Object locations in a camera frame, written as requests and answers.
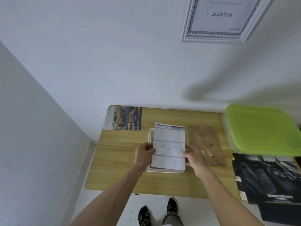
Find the hand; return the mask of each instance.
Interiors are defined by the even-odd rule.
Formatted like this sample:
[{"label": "hand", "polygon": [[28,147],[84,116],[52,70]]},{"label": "hand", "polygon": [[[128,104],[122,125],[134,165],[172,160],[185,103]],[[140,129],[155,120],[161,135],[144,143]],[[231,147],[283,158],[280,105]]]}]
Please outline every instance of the hand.
[{"label": "hand", "polygon": [[185,157],[185,163],[194,169],[196,176],[199,177],[203,171],[209,170],[203,152],[199,151],[195,146],[192,145],[186,144],[185,147],[191,150],[182,152],[183,156]]},{"label": "hand", "polygon": [[145,168],[151,163],[155,151],[152,143],[145,142],[139,145],[135,151],[134,165],[145,171]]}]

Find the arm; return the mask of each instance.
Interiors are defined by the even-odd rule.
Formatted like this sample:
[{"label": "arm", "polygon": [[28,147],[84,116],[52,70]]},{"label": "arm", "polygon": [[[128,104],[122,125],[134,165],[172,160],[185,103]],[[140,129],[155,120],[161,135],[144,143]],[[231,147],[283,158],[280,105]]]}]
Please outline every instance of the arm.
[{"label": "arm", "polygon": [[263,224],[242,203],[224,187],[220,180],[209,169],[201,151],[192,145],[186,145],[189,151],[183,151],[186,164],[193,167],[195,175],[204,184],[213,210],[221,226],[240,226]]},{"label": "arm", "polygon": [[71,226],[116,225],[138,179],[151,163],[155,152],[152,147],[151,143],[138,146],[133,167],[115,185],[103,191],[88,204],[73,220]]}]

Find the white floor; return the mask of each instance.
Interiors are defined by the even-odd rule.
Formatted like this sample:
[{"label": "white floor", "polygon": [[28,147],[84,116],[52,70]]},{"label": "white floor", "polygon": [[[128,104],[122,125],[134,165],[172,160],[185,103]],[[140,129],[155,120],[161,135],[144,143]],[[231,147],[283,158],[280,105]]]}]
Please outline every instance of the white floor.
[{"label": "white floor", "polygon": [[[96,196],[101,194],[99,190],[86,190],[82,186],[77,204],[74,209],[72,220],[87,206]],[[166,206],[169,196],[150,195],[150,194],[131,194],[128,203],[119,219],[118,226],[139,226],[138,212],[140,208],[146,205],[151,214],[152,226],[162,225],[163,217],[166,214]],[[212,205],[207,199],[175,197],[178,203],[178,214],[181,216],[185,226],[203,226],[219,225],[217,218],[212,209]],[[257,205],[249,205],[242,202],[258,219],[261,219]],[[275,224],[270,222],[263,222],[267,226],[279,226],[282,224]]]}]

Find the black sock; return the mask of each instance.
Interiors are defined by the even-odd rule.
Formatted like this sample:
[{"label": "black sock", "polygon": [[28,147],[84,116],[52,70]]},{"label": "black sock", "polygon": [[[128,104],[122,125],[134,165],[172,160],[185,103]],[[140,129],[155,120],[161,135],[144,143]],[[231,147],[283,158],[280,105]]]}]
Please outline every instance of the black sock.
[{"label": "black sock", "polygon": [[151,226],[151,217],[146,205],[139,211],[138,222],[140,226]]},{"label": "black sock", "polygon": [[167,214],[169,214],[169,213],[178,214],[177,203],[172,198],[169,199],[168,204],[167,204]]}]

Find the person's left hand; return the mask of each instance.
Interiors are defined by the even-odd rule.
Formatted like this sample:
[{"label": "person's left hand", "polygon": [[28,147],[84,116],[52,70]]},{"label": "person's left hand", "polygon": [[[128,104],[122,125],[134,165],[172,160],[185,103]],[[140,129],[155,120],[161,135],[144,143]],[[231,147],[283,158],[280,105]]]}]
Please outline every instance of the person's left hand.
[{"label": "person's left hand", "polygon": [[153,153],[156,149],[152,143],[145,142],[139,145],[135,151],[134,165],[145,171],[145,168],[151,163]]}]

